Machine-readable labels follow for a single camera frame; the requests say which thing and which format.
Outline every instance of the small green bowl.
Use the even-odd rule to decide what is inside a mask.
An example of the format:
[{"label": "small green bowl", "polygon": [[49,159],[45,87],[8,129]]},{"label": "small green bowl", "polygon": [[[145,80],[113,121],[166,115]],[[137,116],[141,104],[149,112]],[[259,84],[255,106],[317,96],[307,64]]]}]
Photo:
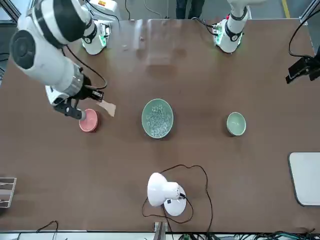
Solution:
[{"label": "small green bowl", "polygon": [[141,116],[142,127],[154,139],[165,137],[174,124],[174,112],[165,100],[160,98],[148,102]]},{"label": "small green bowl", "polygon": [[232,112],[226,120],[226,128],[233,136],[241,136],[247,128],[246,120],[239,112]]}]

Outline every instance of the black clamp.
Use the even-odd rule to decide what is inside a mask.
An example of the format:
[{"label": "black clamp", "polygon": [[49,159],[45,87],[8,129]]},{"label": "black clamp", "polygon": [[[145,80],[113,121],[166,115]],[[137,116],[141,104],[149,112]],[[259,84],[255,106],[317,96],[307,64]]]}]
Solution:
[{"label": "black clamp", "polygon": [[320,46],[314,57],[308,55],[302,56],[288,70],[289,75],[285,78],[287,84],[290,84],[294,79],[302,75],[309,76],[310,81],[320,77]]}]

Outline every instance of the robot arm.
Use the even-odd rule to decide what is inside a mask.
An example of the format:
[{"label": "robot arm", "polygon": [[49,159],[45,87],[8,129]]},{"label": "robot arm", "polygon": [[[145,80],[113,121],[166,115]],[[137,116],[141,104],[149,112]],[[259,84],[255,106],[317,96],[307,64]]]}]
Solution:
[{"label": "robot arm", "polygon": [[231,13],[214,25],[214,43],[225,53],[233,53],[241,42],[243,29],[248,20],[248,5],[260,4],[266,0],[227,0],[231,6]]},{"label": "robot arm", "polygon": [[104,46],[97,28],[89,11],[78,0],[43,0],[19,18],[19,31],[10,43],[14,63],[45,85],[53,108],[79,120],[86,117],[77,108],[79,100],[91,98],[101,102],[104,93],[87,87],[91,86],[90,79],[60,49],[82,39],[88,53],[99,53]]}]

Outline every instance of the white panel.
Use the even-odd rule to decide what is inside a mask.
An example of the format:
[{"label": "white panel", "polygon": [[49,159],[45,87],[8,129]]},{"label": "white panel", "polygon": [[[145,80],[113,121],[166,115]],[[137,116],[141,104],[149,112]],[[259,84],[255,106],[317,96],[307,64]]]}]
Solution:
[{"label": "white panel", "polygon": [[301,205],[320,205],[320,152],[293,152],[289,164],[296,198]]}]

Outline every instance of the metal bracket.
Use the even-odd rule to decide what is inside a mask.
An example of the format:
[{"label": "metal bracket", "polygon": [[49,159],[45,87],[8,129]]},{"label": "metal bracket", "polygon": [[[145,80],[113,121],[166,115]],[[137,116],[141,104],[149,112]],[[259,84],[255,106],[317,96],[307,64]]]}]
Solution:
[{"label": "metal bracket", "polygon": [[9,208],[14,197],[17,179],[15,177],[0,177],[0,208]]}]

